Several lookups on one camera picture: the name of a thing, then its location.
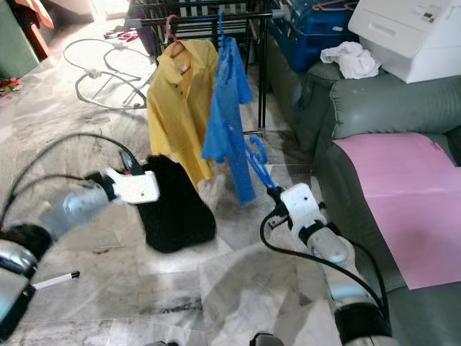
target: white printer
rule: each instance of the white printer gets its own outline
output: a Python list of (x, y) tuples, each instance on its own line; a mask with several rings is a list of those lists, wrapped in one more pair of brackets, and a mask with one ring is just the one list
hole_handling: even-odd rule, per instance
[(406, 83), (461, 74), (461, 0), (360, 0), (349, 30)]

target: white cloth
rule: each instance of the white cloth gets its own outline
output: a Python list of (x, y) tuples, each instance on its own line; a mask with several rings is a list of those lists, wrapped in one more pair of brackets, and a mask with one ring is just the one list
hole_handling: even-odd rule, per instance
[(343, 42), (338, 47), (322, 50), (320, 59), (324, 63), (338, 63), (346, 79), (361, 79), (378, 75), (381, 66), (371, 53), (357, 42)]

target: clothes drying rack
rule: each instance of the clothes drying rack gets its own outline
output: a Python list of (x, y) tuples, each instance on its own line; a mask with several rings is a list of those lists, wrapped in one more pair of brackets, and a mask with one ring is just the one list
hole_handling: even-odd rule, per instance
[[(249, 4), (250, 10), (258, 8), (258, 12), (244, 12), (244, 13), (226, 13), (223, 17), (223, 21), (228, 24), (225, 25), (224, 29), (235, 27), (239, 21), (246, 21), (246, 24), (250, 24), (250, 21), (259, 21), (259, 99), (258, 99), (258, 128), (253, 131), (246, 131), (244, 134), (260, 133), (265, 130), (266, 127), (266, 91), (267, 91), (267, 35), (268, 35), (268, 20), (274, 19), (287, 19), (287, 12), (281, 9), (269, 9), (268, 1), (259, 1), (256, 5), (254, 1), (249, 0), (204, 0), (204, 1), (191, 1), (191, 2), (167, 2), (162, 4), (137, 4), (136, 0), (133, 0), (130, 4), (130, 10), (128, 14), (133, 13), (133, 10), (152, 10), (161, 9), (161, 13), (168, 13), (171, 9), (180, 8), (196, 8), (200, 9), (204, 6), (222, 6), (229, 4)], [(165, 32), (165, 26), (167, 17), (163, 18), (150, 18), (150, 19), (133, 19), (127, 18), (125, 20), (125, 28), (140, 29), (143, 27), (152, 27), (153, 32)], [(171, 23), (171, 31), (179, 32), (180, 30), (186, 31), (185, 35), (178, 35), (180, 39), (190, 38), (202, 38), (211, 39), (215, 47), (219, 45), (218, 38), (218, 21), (219, 14), (212, 15), (201, 15), (192, 17), (178, 17)], [(249, 53), (249, 44), (247, 44), (247, 55)]]

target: blue shirt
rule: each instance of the blue shirt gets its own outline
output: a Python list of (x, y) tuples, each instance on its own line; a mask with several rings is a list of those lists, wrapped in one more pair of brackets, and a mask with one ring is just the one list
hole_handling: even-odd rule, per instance
[(218, 163), (228, 160), (242, 205), (254, 200), (255, 196), (246, 161), (239, 105), (252, 101), (253, 93), (246, 80), (236, 39), (223, 36), (202, 158)]

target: metal rack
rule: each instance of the metal rack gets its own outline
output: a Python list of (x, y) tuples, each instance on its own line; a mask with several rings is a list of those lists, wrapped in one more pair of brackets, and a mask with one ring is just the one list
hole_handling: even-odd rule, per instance
[[(229, 4), (245, 4), (250, 12), (225, 14), (223, 21), (225, 22), (224, 30), (232, 30), (239, 27), (241, 23), (245, 23), (246, 33), (251, 31), (255, 36), (241, 37), (247, 42), (247, 59), (246, 68), (248, 67), (249, 43), (251, 40), (259, 42), (259, 100), (258, 100), (258, 128), (254, 131), (245, 132), (245, 134), (262, 132), (266, 127), (266, 90), (267, 90), (267, 35), (268, 35), (268, 20), (273, 17), (283, 18), (284, 14), (281, 10), (269, 10), (267, 1), (260, 1), (258, 4), (252, 0), (204, 0), (191, 2), (168, 2), (164, 4), (137, 4), (137, 0), (133, 0), (130, 4), (128, 14), (132, 14), (134, 10), (142, 9), (146, 16), (157, 16), (160, 14), (163, 17), (154, 17), (149, 19), (126, 19), (125, 27), (142, 28), (151, 27), (153, 33), (160, 45), (168, 44), (168, 38), (161, 41), (162, 35), (165, 33), (165, 25), (169, 14), (177, 14), (177, 9), (182, 7), (187, 9), (202, 9), (204, 6), (222, 6)], [(169, 12), (171, 9), (176, 9), (175, 12)], [(256, 37), (254, 21), (258, 21), (259, 37)], [(178, 17), (171, 23), (171, 31), (178, 34), (180, 39), (190, 38), (207, 38), (211, 39), (215, 47), (219, 46), (218, 34), (219, 14), (211, 15), (196, 15), (192, 17)]]

